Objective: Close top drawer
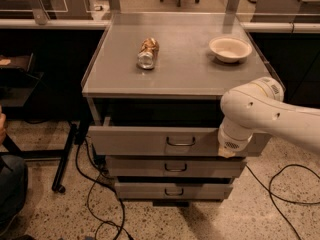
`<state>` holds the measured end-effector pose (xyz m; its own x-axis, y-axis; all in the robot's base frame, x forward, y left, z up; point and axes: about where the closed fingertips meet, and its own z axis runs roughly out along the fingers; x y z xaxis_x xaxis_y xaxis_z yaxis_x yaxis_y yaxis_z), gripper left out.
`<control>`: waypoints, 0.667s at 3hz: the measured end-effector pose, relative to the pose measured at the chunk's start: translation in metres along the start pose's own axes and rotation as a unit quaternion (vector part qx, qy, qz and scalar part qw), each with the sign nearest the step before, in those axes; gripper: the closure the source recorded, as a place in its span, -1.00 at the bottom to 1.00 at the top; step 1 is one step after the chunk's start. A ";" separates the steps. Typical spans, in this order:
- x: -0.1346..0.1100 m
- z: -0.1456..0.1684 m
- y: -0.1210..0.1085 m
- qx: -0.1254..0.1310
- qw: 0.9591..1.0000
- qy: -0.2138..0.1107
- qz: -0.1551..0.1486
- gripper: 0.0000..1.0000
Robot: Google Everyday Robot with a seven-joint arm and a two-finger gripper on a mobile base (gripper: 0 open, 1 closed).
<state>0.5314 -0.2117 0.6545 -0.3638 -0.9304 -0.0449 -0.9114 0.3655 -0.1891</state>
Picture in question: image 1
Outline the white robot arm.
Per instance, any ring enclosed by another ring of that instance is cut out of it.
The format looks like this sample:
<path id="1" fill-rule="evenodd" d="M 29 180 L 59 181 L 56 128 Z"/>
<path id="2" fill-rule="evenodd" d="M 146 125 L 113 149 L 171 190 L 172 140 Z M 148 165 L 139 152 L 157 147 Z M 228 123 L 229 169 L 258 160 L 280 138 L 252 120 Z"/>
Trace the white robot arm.
<path id="1" fill-rule="evenodd" d="M 281 84 L 262 77 L 227 91 L 220 107 L 218 155 L 229 158 L 243 151 L 254 132 L 282 138 L 313 153 L 320 152 L 320 110 L 283 102 Z"/>

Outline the person hand at edge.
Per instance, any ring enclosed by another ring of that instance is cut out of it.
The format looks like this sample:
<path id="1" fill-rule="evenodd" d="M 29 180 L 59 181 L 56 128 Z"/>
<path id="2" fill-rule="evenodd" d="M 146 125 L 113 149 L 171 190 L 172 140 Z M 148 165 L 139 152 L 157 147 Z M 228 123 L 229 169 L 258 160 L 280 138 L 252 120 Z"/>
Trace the person hand at edge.
<path id="1" fill-rule="evenodd" d="M 4 113 L 0 113 L 0 145 L 4 142 L 7 132 L 6 132 L 6 115 Z"/>

